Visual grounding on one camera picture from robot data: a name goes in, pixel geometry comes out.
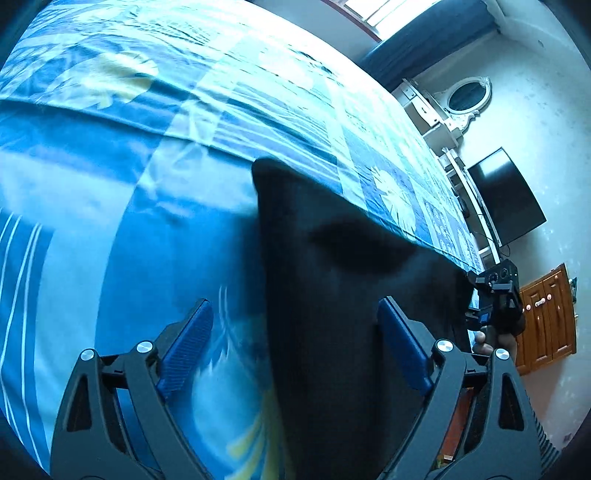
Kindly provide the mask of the person's right hand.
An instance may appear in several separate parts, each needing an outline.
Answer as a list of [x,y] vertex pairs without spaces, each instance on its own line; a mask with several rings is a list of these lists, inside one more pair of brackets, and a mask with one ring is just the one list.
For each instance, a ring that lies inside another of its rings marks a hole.
[[507,350],[513,360],[517,358],[518,344],[516,338],[511,334],[498,334],[492,344],[489,343],[493,339],[490,328],[484,327],[475,333],[473,342],[473,352],[480,355],[490,356],[497,348]]

